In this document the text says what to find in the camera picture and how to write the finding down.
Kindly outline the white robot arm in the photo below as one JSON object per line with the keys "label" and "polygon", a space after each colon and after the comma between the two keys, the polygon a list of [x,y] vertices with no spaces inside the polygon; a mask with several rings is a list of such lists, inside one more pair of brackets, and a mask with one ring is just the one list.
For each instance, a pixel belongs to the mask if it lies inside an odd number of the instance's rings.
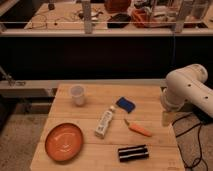
{"label": "white robot arm", "polygon": [[191,64],[169,72],[166,87],[160,95],[162,125],[169,126],[176,113],[189,101],[213,119],[213,89],[205,85],[207,69],[201,64]]}

